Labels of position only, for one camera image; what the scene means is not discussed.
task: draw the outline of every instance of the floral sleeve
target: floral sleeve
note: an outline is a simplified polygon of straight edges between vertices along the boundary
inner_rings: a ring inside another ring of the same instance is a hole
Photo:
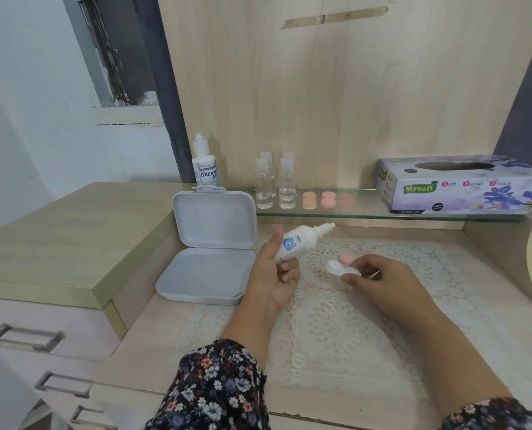
[[[442,430],[532,430],[532,412],[514,398],[492,398],[465,406],[442,422]]]
[[[233,340],[216,340],[185,355],[146,430],[269,429],[266,376]]]

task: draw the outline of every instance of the glass shelf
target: glass shelf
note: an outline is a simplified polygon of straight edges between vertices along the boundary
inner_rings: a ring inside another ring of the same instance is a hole
[[[255,191],[241,189],[252,195]],[[305,191],[316,193],[316,208],[306,210],[302,207],[302,194]],[[322,192],[333,191],[336,193],[336,206],[332,209],[322,208]],[[353,196],[353,205],[342,207],[339,204],[340,195],[349,193]],[[377,190],[361,188],[333,189],[333,188],[299,188],[296,196],[296,206],[286,210],[280,208],[279,196],[273,199],[274,205],[268,209],[256,208],[257,216],[285,216],[285,217],[334,217],[352,219],[390,219],[390,220],[438,220],[452,222],[519,222],[524,215],[521,214],[392,214],[388,211]]]

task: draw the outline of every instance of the facial tissue box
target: facial tissue box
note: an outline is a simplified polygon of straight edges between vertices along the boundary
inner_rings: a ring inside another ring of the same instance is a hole
[[[376,188],[397,214],[532,213],[532,166],[504,155],[384,158]]]

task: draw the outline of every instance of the metal drawer handle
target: metal drawer handle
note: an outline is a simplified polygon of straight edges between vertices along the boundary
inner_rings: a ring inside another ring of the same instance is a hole
[[[104,428],[105,430],[118,430],[117,427],[109,426],[108,424],[102,424],[102,423],[95,423],[93,421],[80,420],[79,419],[79,415],[83,411],[89,411],[89,412],[95,412],[95,413],[105,413],[103,411],[98,411],[97,409],[88,409],[86,407],[83,407],[83,406],[79,405],[79,406],[77,406],[77,409],[75,409],[75,413],[73,414],[73,416],[71,417],[69,422],[73,423],[73,424],[84,424],[84,425],[87,425],[87,426],[101,427],[101,428]]]
[[[61,379],[64,379],[64,380],[74,380],[76,382],[89,383],[89,388],[87,388],[87,390],[85,390],[85,391],[77,391],[77,390],[74,390],[74,389],[59,388],[58,386],[46,385],[45,383],[47,382],[47,380],[49,380],[51,378],[51,376],[57,377],[57,378],[61,378]],[[43,374],[43,376],[41,376],[41,378],[37,381],[37,383],[35,383],[35,389],[40,390],[40,391],[66,392],[68,394],[73,394],[75,397],[89,398],[89,391],[90,391],[91,383],[93,383],[93,381],[89,380],[89,379],[83,379],[83,378],[80,378],[80,377],[63,376],[62,374],[55,374],[55,373],[52,373],[51,371],[46,371]]]
[[[41,335],[42,337],[50,337],[49,341],[47,341],[47,344],[35,344],[32,342],[24,342],[24,341],[16,341],[16,340],[6,340],[5,338],[1,338],[9,331],[15,331],[23,334],[31,334],[31,335]],[[3,325],[0,325],[0,345],[10,344],[10,345],[16,345],[16,346],[27,346],[31,347],[34,351],[41,351],[44,353],[49,353],[51,350],[59,344],[61,340],[65,339],[65,335],[63,332],[48,332],[46,330],[35,330],[35,329],[25,329],[23,327],[12,327],[8,325],[7,323],[4,323]]]

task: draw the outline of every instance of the white lace tablecloth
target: white lace tablecloth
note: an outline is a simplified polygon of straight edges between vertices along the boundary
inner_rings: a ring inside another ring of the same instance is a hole
[[[327,261],[343,252],[409,264],[513,395],[532,409],[532,359],[435,243],[326,238],[300,257],[302,278],[272,334],[268,383],[392,400],[427,398],[424,360],[413,337],[325,272]],[[215,340],[233,311],[198,305],[170,363]]]

